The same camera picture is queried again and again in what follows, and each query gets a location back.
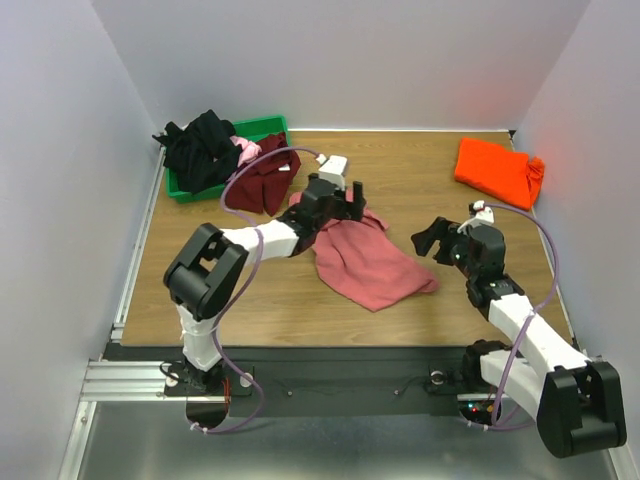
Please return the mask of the salmon pink t-shirt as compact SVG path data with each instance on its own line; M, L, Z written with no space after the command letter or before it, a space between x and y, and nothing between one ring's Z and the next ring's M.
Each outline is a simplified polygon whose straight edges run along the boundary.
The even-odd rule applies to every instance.
M440 287L432 272L394 245L388 229L385 220L365 208L359 221L327 223L312 245L318 277L370 312Z

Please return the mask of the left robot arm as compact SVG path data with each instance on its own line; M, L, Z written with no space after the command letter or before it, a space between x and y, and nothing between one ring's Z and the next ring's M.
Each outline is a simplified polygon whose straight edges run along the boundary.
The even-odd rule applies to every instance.
M362 183L346 189L312 174L299 200L267 223L227 230L200 225L163 278L180 316L183 380L202 394L222 385L225 361L217 330L221 316L246 290L237 286L245 267L256 273L263 260L305 252L329 222L359 221L365 206Z

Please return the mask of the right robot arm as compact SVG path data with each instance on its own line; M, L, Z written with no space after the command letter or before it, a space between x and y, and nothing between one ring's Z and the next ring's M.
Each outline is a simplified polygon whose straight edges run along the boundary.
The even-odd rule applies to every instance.
M471 305L511 341L477 341L460 366L472 390L492 385L535 422L547 450L566 458L623 446L627 429L620 376L566 342L506 273L506 242L484 207L463 223L438 217L411 237L419 256L457 268Z

